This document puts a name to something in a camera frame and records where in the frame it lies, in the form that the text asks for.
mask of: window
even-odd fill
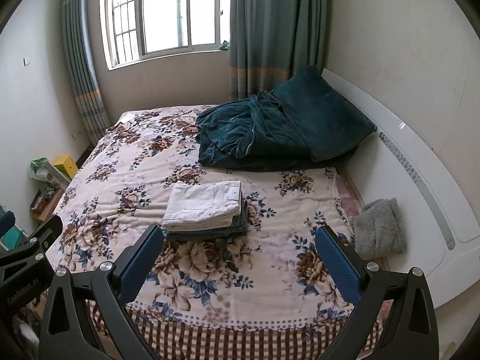
[[[110,68],[217,50],[230,41],[230,0],[101,0],[100,5]]]

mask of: white headboard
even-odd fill
[[[480,279],[480,227],[459,186],[431,149],[373,97],[335,73],[323,78],[377,126],[347,161],[361,198],[396,197],[408,251],[387,257],[392,271],[424,271],[438,307]]]

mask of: window frame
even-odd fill
[[[102,37],[104,44],[104,51],[106,57],[106,63],[109,68],[115,69],[123,66],[128,66],[138,62],[147,61],[150,59],[156,59],[164,56],[173,56],[185,53],[195,53],[204,51],[218,51],[220,48],[220,0],[214,1],[214,25],[215,25],[215,43],[209,44],[191,44],[191,27],[190,27],[190,0],[186,1],[187,4],[187,46],[174,47],[170,49],[146,52],[145,45],[145,32],[143,28],[143,7],[142,0],[134,0],[135,5],[135,22],[136,22],[136,34],[137,34],[137,47],[138,47],[138,60],[119,63],[118,50],[115,41],[115,31],[113,23],[113,9],[109,0],[100,0],[100,24],[102,27]]]

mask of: window sill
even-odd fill
[[[131,65],[136,65],[136,64],[139,64],[139,63],[142,63],[142,62],[152,61],[152,60],[155,60],[155,59],[163,59],[163,58],[170,58],[170,57],[173,57],[173,56],[184,56],[184,55],[188,55],[188,54],[198,54],[198,53],[217,53],[217,52],[224,53],[224,52],[228,52],[228,51],[229,50],[198,50],[198,51],[189,51],[189,52],[177,52],[177,54],[159,55],[159,56],[155,56],[155,57],[151,57],[151,58],[139,59],[138,61],[132,61],[132,62],[128,62],[128,63],[125,63],[125,64],[117,64],[117,66],[109,67],[109,71],[115,71],[117,69],[121,69],[121,68],[131,66]]]

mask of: white wall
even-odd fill
[[[35,228],[29,206],[38,191],[27,176],[30,160],[77,160],[88,146],[63,54],[61,9],[62,0],[23,0],[0,34],[0,204],[27,232]],[[75,129],[82,134],[74,140]]]
[[[87,0],[88,29],[98,85],[112,123],[128,110],[229,100],[229,53],[173,55],[107,69],[99,0]]]
[[[480,220],[480,40],[461,9],[454,0],[330,4],[326,67],[409,125],[450,171]],[[479,312],[477,283],[438,310],[439,320],[450,325],[441,337],[461,341]],[[453,323],[452,315],[468,322]]]

